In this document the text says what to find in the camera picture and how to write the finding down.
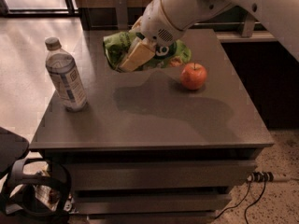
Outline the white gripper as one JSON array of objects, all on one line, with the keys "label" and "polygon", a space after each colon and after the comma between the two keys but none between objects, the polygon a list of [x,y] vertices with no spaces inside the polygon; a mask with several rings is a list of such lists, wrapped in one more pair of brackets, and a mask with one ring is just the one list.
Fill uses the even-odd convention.
[{"label": "white gripper", "polygon": [[224,0],[152,0],[130,29],[146,38],[134,39],[118,68],[135,71],[154,57],[156,44],[170,46],[197,22],[208,21],[232,7]]}]

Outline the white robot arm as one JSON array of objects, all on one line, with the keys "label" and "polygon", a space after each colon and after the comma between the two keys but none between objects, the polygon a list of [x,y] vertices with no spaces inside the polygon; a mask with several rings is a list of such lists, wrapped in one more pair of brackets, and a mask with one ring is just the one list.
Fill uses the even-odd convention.
[{"label": "white robot arm", "polygon": [[168,47],[199,21],[207,21],[239,6],[270,32],[296,59],[299,58],[299,0],[152,0],[132,27],[144,37],[136,39],[119,64],[133,72]]}]

